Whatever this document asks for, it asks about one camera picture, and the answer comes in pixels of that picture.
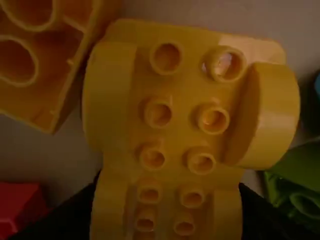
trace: yellow brick hole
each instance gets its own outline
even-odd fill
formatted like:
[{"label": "yellow brick hole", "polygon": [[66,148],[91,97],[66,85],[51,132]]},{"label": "yellow brick hole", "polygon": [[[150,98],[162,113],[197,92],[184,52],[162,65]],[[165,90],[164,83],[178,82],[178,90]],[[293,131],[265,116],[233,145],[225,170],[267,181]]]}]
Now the yellow brick hole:
[{"label": "yellow brick hole", "polygon": [[194,219],[191,214],[184,212],[177,216],[173,230],[179,236],[191,236],[196,231]]},{"label": "yellow brick hole", "polygon": [[0,79],[16,87],[35,81],[37,58],[24,42],[0,36]]},{"label": "yellow brick hole", "polygon": [[201,207],[206,196],[201,187],[196,185],[185,185],[180,189],[180,203],[189,209]]},{"label": "yellow brick hole", "polygon": [[135,218],[135,229],[142,233],[152,232],[155,229],[156,214],[151,208],[140,209]]},{"label": "yellow brick hole", "polygon": [[200,107],[197,124],[198,127],[209,135],[219,135],[227,130],[230,117],[226,110],[215,104],[205,104]]},{"label": "yellow brick hole", "polygon": [[150,52],[149,61],[152,69],[159,75],[176,73],[183,60],[182,48],[177,43],[164,42],[155,45]]},{"label": "yellow brick hole", "polygon": [[197,175],[210,174],[216,167],[216,160],[206,147],[195,147],[187,154],[187,167]]},{"label": "yellow brick hole", "polygon": [[28,31],[43,31],[56,14],[57,0],[0,0],[8,18]]},{"label": "yellow brick hole", "polygon": [[229,46],[219,46],[212,50],[204,62],[204,70],[215,81],[231,83],[240,79],[246,67],[242,52]]},{"label": "yellow brick hole", "polygon": [[144,178],[137,186],[138,201],[143,204],[158,204],[162,199],[162,186],[153,178]]},{"label": "yellow brick hole", "polygon": [[169,103],[160,98],[151,99],[144,109],[144,121],[152,128],[165,128],[172,119],[172,109]]}]

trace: yellow plastic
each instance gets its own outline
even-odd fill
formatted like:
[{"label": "yellow plastic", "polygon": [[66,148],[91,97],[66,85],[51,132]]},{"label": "yellow plastic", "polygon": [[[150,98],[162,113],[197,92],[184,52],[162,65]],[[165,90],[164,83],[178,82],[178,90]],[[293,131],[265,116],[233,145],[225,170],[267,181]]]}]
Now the yellow plastic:
[{"label": "yellow plastic", "polygon": [[300,99],[270,40],[122,19],[94,47],[83,127],[103,151],[91,239],[240,240],[243,168],[287,150]]},{"label": "yellow plastic", "polygon": [[0,0],[0,113],[54,133],[79,100],[76,78],[120,0]]}]

